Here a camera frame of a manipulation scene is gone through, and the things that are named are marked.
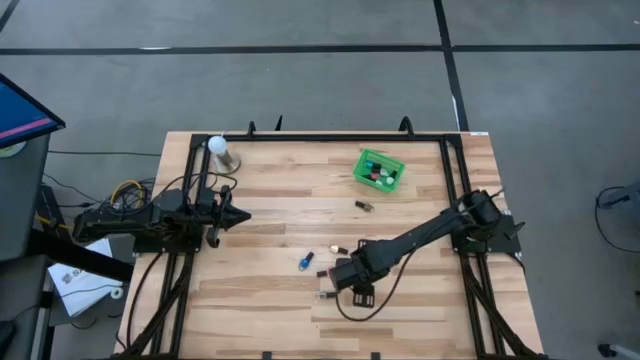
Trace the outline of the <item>grey caster leg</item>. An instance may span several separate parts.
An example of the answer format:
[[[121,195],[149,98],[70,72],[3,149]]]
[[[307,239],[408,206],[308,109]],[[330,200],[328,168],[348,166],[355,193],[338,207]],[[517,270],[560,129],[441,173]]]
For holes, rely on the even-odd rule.
[[[605,358],[622,356],[629,360],[640,360],[639,351],[632,350],[619,344],[599,344],[597,346],[597,350]]]

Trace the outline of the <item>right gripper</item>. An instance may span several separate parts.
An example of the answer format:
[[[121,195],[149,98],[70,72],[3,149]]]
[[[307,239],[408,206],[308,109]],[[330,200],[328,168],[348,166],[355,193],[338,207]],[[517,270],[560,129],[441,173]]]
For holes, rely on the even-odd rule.
[[[353,292],[352,304],[356,307],[375,305],[373,283],[388,274],[384,262],[387,240],[366,240],[358,242],[358,248],[349,258],[338,258],[330,268],[329,275],[337,292],[349,288]]]

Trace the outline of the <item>blue screen monitor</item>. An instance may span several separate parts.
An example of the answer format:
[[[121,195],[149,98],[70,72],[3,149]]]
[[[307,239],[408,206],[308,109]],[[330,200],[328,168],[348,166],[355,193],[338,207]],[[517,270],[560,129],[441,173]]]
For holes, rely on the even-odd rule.
[[[0,148],[62,130],[66,123],[0,73]]]

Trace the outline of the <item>white printed paper sheet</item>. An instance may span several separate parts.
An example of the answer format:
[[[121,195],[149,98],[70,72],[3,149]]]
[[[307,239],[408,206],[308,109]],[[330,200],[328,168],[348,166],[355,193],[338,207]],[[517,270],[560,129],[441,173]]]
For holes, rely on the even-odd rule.
[[[89,273],[69,265],[51,265],[48,267],[48,273],[67,314],[71,317],[81,314],[103,298],[110,297],[112,288],[124,289],[122,281]]]

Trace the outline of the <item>grey equipment cart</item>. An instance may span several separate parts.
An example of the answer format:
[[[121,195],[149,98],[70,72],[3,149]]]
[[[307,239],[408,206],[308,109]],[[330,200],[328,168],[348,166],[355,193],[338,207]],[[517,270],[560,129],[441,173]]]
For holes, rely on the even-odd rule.
[[[49,137],[0,158],[0,360],[30,360],[51,261],[126,282],[129,263],[91,252],[33,227]]]

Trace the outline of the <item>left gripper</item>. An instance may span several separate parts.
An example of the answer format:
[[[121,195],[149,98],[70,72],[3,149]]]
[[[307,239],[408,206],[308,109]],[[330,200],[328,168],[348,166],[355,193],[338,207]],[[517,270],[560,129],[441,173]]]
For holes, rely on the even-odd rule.
[[[218,248],[221,230],[229,230],[251,219],[251,214],[236,208],[231,202],[231,188],[223,185],[219,191],[205,187],[196,196],[196,213],[202,225],[210,225],[205,239],[211,248]]]

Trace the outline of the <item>white bulb brass lamp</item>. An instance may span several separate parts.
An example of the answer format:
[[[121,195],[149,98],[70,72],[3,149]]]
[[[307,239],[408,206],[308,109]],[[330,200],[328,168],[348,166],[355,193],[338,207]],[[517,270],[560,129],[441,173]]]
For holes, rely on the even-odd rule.
[[[229,150],[228,143],[222,135],[211,137],[207,141],[207,148],[211,153],[216,173],[230,175],[240,168],[240,157]]]

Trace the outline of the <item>white round disc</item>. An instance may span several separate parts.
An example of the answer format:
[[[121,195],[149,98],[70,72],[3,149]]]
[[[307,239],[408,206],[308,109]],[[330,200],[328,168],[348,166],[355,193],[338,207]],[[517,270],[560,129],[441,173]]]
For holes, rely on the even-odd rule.
[[[0,159],[9,158],[17,155],[21,152],[26,146],[26,141],[19,142],[4,148],[0,148]]]

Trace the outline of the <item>green plastic basket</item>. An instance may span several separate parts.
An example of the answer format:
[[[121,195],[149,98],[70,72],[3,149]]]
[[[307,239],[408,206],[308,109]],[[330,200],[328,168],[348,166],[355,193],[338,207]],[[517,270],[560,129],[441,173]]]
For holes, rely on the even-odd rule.
[[[364,165],[365,161],[372,161],[374,163],[373,167],[367,168]],[[380,170],[382,168],[386,169],[389,172],[389,176],[382,176],[380,174]],[[400,184],[400,180],[404,173],[404,170],[405,164],[403,162],[383,155],[374,150],[364,149],[361,152],[359,160],[354,166],[353,176],[357,182],[368,185],[383,193],[392,193]],[[384,186],[378,186],[375,181],[372,181],[370,179],[369,174],[372,172],[377,172],[380,174],[380,178],[378,180],[382,181]],[[393,177],[395,179],[395,182],[391,185],[386,184],[387,177]]]

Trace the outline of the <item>black aluminium table frame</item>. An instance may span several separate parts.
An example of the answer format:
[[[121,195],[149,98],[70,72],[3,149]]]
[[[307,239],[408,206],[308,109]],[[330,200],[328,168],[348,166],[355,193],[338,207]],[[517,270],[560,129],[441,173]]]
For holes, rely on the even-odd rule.
[[[241,159],[224,179],[204,133],[168,134],[154,195],[171,189],[196,202],[200,189],[229,185],[251,219],[206,239],[196,253],[139,253],[109,360],[544,360],[517,235],[480,250],[444,236],[403,258],[373,283],[375,305],[356,307],[329,277],[361,239],[390,240],[485,190],[506,215],[490,141],[464,133],[231,132]],[[405,164],[392,193],[357,182],[364,149]],[[363,201],[374,207],[365,212]],[[333,254],[338,245],[348,255]],[[306,271],[299,261],[314,253]]]

